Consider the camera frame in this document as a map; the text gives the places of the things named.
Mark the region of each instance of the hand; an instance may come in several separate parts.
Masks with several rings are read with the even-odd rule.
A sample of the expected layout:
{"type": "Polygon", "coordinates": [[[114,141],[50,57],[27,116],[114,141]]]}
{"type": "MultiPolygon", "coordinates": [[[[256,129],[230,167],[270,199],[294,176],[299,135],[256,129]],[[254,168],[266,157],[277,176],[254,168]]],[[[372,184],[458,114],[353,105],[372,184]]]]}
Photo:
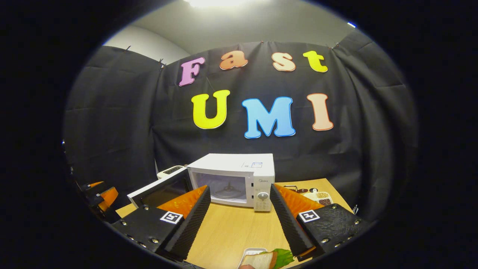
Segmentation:
{"type": "Polygon", "coordinates": [[[255,269],[255,268],[252,267],[252,265],[244,264],[244,265],[239,266],[239,269],[255,269]]]}

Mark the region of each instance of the blue letter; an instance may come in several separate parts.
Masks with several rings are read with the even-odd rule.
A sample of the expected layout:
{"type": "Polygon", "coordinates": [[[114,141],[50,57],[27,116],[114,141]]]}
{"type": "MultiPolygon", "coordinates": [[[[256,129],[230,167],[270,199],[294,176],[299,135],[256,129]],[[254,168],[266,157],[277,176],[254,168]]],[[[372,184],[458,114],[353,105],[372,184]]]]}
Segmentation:
{"type": "Polygon", "coordinates": [[[276,136],[292,136],[295,134],[291,121],[292,98],[278,97],[272,105],[271,112],[257,98],[242,101],[242,106],[247,110],[247,132],[246,138],[259,138],[261,133],[257,130],[257,123],[261,126],[266,136],[270,136],[275,122],[277,128],[274,131],[276,136]]]}

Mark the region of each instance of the microwave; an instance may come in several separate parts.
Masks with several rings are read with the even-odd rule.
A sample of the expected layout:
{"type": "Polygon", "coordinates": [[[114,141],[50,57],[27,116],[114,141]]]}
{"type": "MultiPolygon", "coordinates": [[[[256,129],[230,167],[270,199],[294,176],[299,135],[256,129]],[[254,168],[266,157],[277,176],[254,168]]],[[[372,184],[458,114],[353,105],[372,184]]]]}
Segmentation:
{"type": "Polygon", "coordinates": [[[157,174],[158,180],[128,194],[136,208],[157,207],[188,191],[208,185],[211,202],[272,209],[271,184],[275,182],[272,154],[210,153],[187,166],[174,166],[157,174]]]}

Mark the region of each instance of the ceiling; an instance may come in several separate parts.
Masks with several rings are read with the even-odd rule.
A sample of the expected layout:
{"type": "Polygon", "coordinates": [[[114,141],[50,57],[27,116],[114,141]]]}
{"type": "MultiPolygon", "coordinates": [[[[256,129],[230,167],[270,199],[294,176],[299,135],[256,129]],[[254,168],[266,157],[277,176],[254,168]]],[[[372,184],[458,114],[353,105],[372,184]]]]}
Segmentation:
{"type": "Polygon", "coordinates": [[[334,46],[354,30],[332,12],[301,0],[255,0],[236,7],[192,7],[176,0],[133,25],[190,54],[258,41],[334,46]]]}

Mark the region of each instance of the pink letter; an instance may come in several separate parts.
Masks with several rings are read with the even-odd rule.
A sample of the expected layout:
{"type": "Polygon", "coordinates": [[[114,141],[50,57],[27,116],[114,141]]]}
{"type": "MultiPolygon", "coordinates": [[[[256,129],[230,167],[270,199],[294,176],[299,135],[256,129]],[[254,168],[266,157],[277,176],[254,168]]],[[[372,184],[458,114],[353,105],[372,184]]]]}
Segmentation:
{"type": "Polygon", "coordinates": [[[307,99],[312,103],[314,109],[315,123],[312,125],[312,129],[316,131],[330,130],[334,127],[334,124],[328,117],[326,104],[327,98],[328,96],[323,93],[307,95],[307,99]]]}
{"type": "Polygon", "coordinates": [[[194,82],[193,74],[197,76],[199,74],[199,65],[205,63],[204,57],[185,62],[181,66],[183,68],[183,77],[179,86],[188,85],[194,82]]]}

